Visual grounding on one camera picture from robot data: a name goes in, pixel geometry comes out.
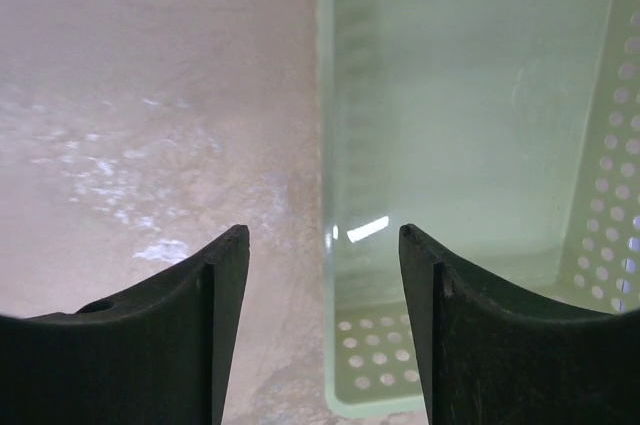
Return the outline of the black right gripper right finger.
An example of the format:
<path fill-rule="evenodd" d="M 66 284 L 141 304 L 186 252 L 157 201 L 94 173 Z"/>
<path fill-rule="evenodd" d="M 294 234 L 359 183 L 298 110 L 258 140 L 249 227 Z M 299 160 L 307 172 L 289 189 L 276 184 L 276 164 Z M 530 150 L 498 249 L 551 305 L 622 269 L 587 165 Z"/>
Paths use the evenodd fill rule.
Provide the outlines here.
<path fill-rule="evenodd" d="M 412 224 L 399 231 L 399 261 L 432 425 L 638 422 L 637 311 L 536 294 Z"/>

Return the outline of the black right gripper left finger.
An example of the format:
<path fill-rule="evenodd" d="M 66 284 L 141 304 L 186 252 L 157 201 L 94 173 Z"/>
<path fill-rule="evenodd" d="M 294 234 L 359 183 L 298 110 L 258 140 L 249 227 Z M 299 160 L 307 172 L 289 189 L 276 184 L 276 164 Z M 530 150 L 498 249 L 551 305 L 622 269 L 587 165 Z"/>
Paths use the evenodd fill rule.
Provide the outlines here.
<path fill-rule="evenodd" d="M 1 320 L 5 424 L 218 424 L 249 271 L 236 225 L 72 314 Z"/>

